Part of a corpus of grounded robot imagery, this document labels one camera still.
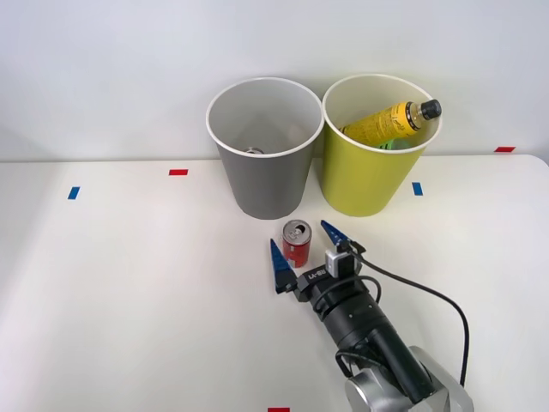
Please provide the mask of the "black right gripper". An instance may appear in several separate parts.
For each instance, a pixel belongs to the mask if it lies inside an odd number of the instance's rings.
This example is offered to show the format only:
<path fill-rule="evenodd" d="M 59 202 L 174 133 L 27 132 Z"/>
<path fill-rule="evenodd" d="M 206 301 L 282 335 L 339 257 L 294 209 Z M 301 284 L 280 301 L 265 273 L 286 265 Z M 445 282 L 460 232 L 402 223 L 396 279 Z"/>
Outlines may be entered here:
<path fill-rule="evenodd" d="M 355 240 L 347 237 L 343 232 L 321 220 L 321 226 L 338 252 L 349 252 L 363 254 L 365 248 Z M 326 289 L 339 281 L 355 277 L 353 270 L 341 272 L 338 277 L 333 277 L 325 268 L 309 270 L 299 278 L 287 260 L 284 258 L 280 248 L 273 239 L 270 240 L 271 261 L 274 273 L 274 289 L 277 294 L 290 293 L 295 289 L 295 297 L 299 302 L 314 303 L 318 296 Z M 360 282 L 348 282 L 342 284 L 325 294 L 320 300 L 321 303 L 339 303 L 351 299 L 361 293 Z"/>

